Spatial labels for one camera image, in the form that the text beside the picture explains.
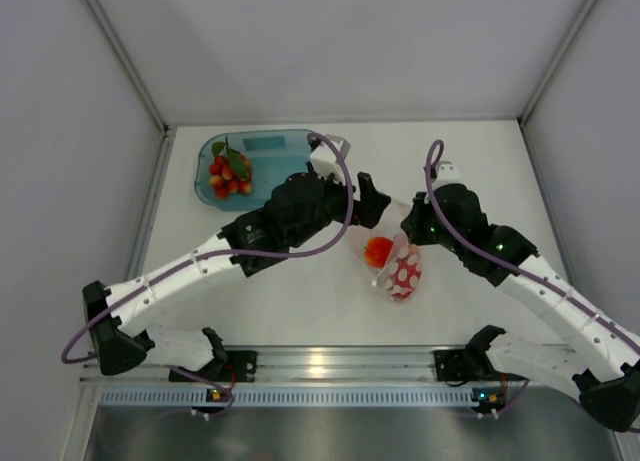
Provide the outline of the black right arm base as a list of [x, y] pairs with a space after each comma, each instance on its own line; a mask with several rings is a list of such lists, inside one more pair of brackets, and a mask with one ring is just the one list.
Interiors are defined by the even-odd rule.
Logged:
[[486, 356], [469, 349], [446, 349], [433, 352], [436, 377], [446, 383], [491, 381], [495, 371]]

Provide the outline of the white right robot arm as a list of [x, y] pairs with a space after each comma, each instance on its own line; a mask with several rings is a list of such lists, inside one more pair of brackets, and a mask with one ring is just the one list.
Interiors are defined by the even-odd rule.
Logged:
[[486, 326], [467, 345], [471, 373], [526, 378], [572, 398], [608, 429], [639, 430], [638, 335], [582, 296], [521, 233], [489, 223], [473, 191], [449, 183], [417, 193], [401, 228], [418, 246], [450, 251], [469, 272], [520, 302], [570, 348], [562, 351]]

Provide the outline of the red fake cherry bunch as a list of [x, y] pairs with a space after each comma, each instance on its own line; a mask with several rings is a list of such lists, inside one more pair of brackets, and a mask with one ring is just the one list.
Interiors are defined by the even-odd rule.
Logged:
[[253, 191], [253, 166], [249, 158], [232, 148], [227, 137], [211, 146], [213, 162], [209, 165], [209, 186], [218, 199], [231, 195], [249, 196]]

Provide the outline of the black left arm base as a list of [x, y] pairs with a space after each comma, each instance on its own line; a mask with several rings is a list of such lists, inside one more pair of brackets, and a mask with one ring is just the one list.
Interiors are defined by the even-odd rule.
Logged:
[[169, 381], [175, 383], [213, 381], [215, 383], [253, 383], [257, 369], [258, 353], [252, 350], [231, 350], [214, 353], [212, 359], [197, 371], [179, 367], [188, 375], [169, 369]]

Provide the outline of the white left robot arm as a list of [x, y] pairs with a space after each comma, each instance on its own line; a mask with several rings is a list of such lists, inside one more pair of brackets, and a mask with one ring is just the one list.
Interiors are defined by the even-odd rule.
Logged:
[[285, 260], [333, 222], [375, 227], [391, 203], [367, 173], [357, 176], [355, 199], [334, 176], [296, 173], [277, 186], [261, 208], [224, 226], [191, 253], [145, 276], [111, 286], [95, 281], [82, 290], [89, 333], [105, 376], [142, 364], [177, 366], [215, 380], [228, 354], [208, 327], [159, 325], [161, 315], [222, 284], [255, 275]]

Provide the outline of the clear zip top bag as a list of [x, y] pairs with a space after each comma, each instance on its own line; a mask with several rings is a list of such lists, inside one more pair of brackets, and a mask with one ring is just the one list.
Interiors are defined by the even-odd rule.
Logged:
[[[387, 270], [390, 263], [398, 256], [401, 248], [412, 244], [407, 235], [400, 227], [401, 222], [409, 214], [410, 207], [403, 202], [392, 199], [390, 205], [385, 210], [379, 224], [373, 229], [367, 229], [362, 226], [350, 227], [347, 234], [343, 238], [352, 254], [357, 259], [360, 268], [359, 271], [364, 276], [366, 284], [370, 291], [378, 298], [384, 298], [389, 302], [401, 304], [406, 303], [414, 294], [405, 302], [395, 302], [391, 299], [388, 291], [384, 289], [384, 283], [387, 279]], [[364, 249], [367, 241], [371, 237], [381, 236], [391, 239], [394, 242], [393, 248], [387, 258], [386, 264], [381, 269], [368, 266], [364, 260]]]

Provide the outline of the fake food pieces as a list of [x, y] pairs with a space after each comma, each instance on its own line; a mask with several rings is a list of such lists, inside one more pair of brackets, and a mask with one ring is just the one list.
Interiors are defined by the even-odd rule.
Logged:
[[395, 302], [405, 302], [417, 288], [422, 274], [418, 247], [409, 244], [400, 249], [390, 263], [384, 289]]

